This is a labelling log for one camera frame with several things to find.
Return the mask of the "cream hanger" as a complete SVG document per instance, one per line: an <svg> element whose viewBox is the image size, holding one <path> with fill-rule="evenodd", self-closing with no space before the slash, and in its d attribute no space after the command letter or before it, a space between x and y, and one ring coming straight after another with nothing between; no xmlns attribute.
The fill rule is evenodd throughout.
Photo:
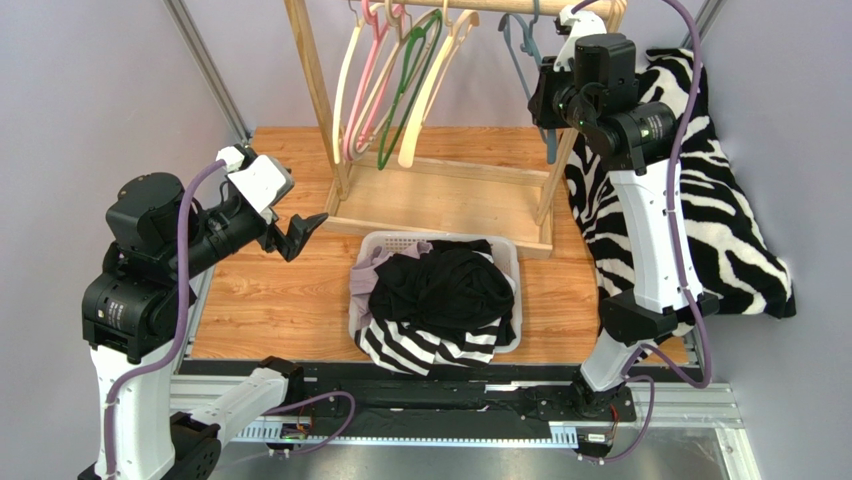
<svg viewBox="0 0 852 480"><path fill-rule="evenodd" d="M352 134L354 131L354 125L356 122L355 114L359 107L358 101L360 100L360 93L356 93L353 97L353 105L350 108L349 119L346 123L343 123L343 104L346 96L350 67L361 31L368 23L372 22L370 19L370 8L370 1L361 2L361 16L356 16L356 22L339 71L332 113L332 152L334 163L338 166L342 166L345 160L352 160L352 157L348 154L348 145L350 140L346 140L345 137L347 133Z"/></svg>

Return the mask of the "mauve pink tank top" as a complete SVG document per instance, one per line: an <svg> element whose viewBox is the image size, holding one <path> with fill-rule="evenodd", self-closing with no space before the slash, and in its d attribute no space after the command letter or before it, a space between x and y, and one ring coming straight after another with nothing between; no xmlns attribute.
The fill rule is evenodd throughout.
<svg viewBox="0 0 852 480"><path fill-rule="evenodd" d="M369 311L368 301L370 294L379 280L376 269L397 255L419 259L421 256L431 252L433 245L430 242L418 241L409 245L401 252L392 252L386 247L375 247L366 258L357 262L350 270L349 292L351 301L355 305L356 324L368 323L372 318Z"/></svg>

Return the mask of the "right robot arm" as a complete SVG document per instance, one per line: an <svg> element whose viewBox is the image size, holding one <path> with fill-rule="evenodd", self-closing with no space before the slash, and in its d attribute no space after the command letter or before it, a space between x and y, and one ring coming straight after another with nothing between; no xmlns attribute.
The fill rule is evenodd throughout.
<svg viewBox="0 0 852 480"><path fill-rule="evenodd" d="M635 44L620 33L570 36L544 59L528 109L535 125L569 127L600 157L624 213L632 288L599 304L601 332L572 379L569 404L596 418L609 410L641 351L679 326L717 313L693 269L677 182L677 118L643 102Z"/></svg>

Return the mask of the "striped tank top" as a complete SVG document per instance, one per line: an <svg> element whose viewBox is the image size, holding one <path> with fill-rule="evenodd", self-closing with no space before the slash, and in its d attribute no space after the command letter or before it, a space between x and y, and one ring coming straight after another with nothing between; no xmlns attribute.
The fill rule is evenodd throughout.
<svg viewBox="0 0 852 480"><path fill-rule="evenodd" d="M409 323L371 320L358 330L356 346L391 372L426 376L436 366L482 368L493 360L500 321L463 332L461 343L414 328Z"/></svg>

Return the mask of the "light pink hanger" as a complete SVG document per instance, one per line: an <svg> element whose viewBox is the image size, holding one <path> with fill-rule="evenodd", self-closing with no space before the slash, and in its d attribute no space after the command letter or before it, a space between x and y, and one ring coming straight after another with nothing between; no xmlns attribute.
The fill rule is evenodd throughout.
<svg viewBox="0 0 852 480"><path fill-rule="evenodd" d="M390 107L391 107L393 99L394 99L394 95L395 95L395 92L396 92L396 89L397 89L397 85L398 85L401 70L402 70L405 42L406 42L406 39L408 37L409 31L412 28L412 26L419 19L422 18L422 16L424 14L432 11L432 10L427 11L427 12L421 14L418 17L413 17L411 15L411 13L408 11L408 9L406 8L406 6L405 6L405 9L406 9L406 15L403 17L403 19L406 21L406 26L404 28L404 33L403 33L403 37L402 37L402 44L401 44L401 48L400 48L400 51L399 51L399 55L398 55L398 58L396 60L395 66L392 68L390 80L389 80L388 85L387 85L387 94L386 94L385 98L383 99L381 106L379 107L380 123L378 124L378 129L376 131L375 138L372 140L372 142L370 143L367 150L363 153L363 155L359 159L361 159L364 156L364 154L372 147L373 143L376 140L379 139L379 137L381 135L381 131L383 129L383 124L389 118ZM369 45L369 48L368 48L368 52L369 52L369 49L370 49L370 46L371 46L371 43L372 43L372 29L368 25L366 25L363 29L367 30L369 35L370 35L370 45ZM365 61L363 63L363 67L362 67L361 72L359 74L358 84L359 84L359 80L360 80L360 77L361 77L362 70L363 70L364 65L365 65Z"/></svg>

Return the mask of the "beige wooden hanger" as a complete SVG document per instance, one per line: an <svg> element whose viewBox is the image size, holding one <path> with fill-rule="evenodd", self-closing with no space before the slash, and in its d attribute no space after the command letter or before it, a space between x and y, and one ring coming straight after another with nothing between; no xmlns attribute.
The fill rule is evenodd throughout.
<svg viewBox="0 0 852 480"><path fill-rule="evenodd" d="M448 33L418 92L403 134L402 145L397 156L397 162L403 168L410 168L414 163L418 138L425 120L430 113L450 63L471 30L480 25L479 13L476 10L466 9L454 21L446 20L445 24L449 28Z"/></svg>

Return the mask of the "green hanger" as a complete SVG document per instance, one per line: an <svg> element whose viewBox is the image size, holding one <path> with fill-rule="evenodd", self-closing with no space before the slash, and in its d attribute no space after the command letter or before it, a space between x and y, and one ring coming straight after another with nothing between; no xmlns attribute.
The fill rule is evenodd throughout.
<svg viewBox="0 0 852 480"><path fill-rule="evenodd" d="M417 92L421 87L425 74L420 73L417 81L414 81L414 79L416 74L421 70L423 62L430 61L434 55L434 41L443 29L442 22L443 14L441 11L439 9L433 9L431 12L424 14L409 31L405 42L402 70L394 99L390 107L389 118L384 122L380 135L377 154L377 168L379 171L386 167L387 162L390 159L390 155L398 142L400 130L410 115L413 101L409 101L408 106L405 108L405 111L400 117L396 133L393 138L389 140L388 137L390 135L393 121L397 115L397 111L399 110L399 104L411 87L414 87L415 92Z"/></svg>

